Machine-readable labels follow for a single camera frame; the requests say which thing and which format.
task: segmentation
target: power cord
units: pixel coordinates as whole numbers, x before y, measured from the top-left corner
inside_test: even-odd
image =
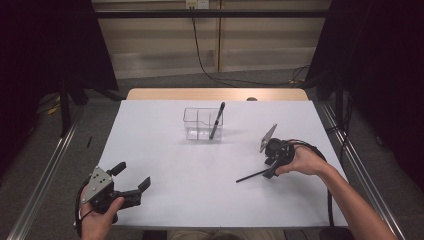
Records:
[[[234,86],[232,84],[226,83],[224,81],[232,81],[232,82],[241,82],[241,83],[249,83],[249,84],[257,84],[257,85],[263,85],[263,86],[284,86],[284,85],[288,85],[288,84],[293,84],[294,79],[293,80],[289,80],[287,82],[283,82],[283,83],[262,83],[262,82],[253,82],[253,81],[246,81],[246,80],[240,80],[240,79],[232,79],[232,78],[216,78],[211,76],[210,74],[208,74],[205,69],[203,68],[203,64],[202,64],[202,60],[200,58],[200,51],[199,51],[199,43],[197,40],[197,29],[196,29],[196,20],[194,18],[192,18],[192,23],[193,23],[193,30],[194,30],[194,40],[196,42],[196,50],[197,50],[197,59],[199,60],[199,64],[200,64],[200,68],[202,69],[202,72],[212,81],[220,83],[220,84],[224,84],[226,86],[229,87],[233,87],[233,88],[237,88],[237,86]],[[302,72],[304,69],[309,68],[309,65],[300,67],[300,68],[296,68],[293,71],[293,78],[296,78],[300,72]]]

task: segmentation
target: forearm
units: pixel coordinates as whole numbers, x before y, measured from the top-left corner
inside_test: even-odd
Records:
[[[355,239],[396,239],[387,224],[334,167],[327,165],[318,176],[333,195]]]

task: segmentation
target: human hand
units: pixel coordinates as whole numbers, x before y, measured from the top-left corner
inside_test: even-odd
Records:
[[[280,175],[290,171],[297,171],[306,175],[318,175],[329,166],[310,148],[302,145],[295,145],[295,156],[290,164],[281,166],[275,170],[275,174]]]
[[[81,196],[84,196],[84,193],[87,189],[87,186],[82,191]],[[110,205],[106,213],[100,214],[93,211],[93,206],[87,202],[81,206],[81,216],[85,216],[82,219],[82,233],[81,239],[83,240],[104,240],[106,239],[109,231],[112,227],[112,221],[115,214],[121,208],[125,199],[119,197],[115,199]]]

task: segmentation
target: wall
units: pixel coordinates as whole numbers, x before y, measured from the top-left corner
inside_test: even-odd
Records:
[[[95,9],[185,9],[185,1],[93,0]],[[210,0],[211,9],[328,9],[330,0]],[[191,19],[100,19],[116,77],[199,73]],[[207,72],[311,62],[324,19],[196,19]]]

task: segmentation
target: human arm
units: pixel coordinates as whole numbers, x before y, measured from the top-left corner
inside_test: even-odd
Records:
[[[396,239],[388,225],[333,166],[308,147],[297,145],[295,149],[292,163],[277,168],[277,175],[298,171],[318,176],[333,195],[355,239]]]
[[[88,202],[81,205],[82,219],[82,240],[104,240],[106,239],[112,227],[113,216],[118,212],[124,203],[124,198],[115,199],[110,205],[108,211],[100,214],[93,211],[93,206]]]

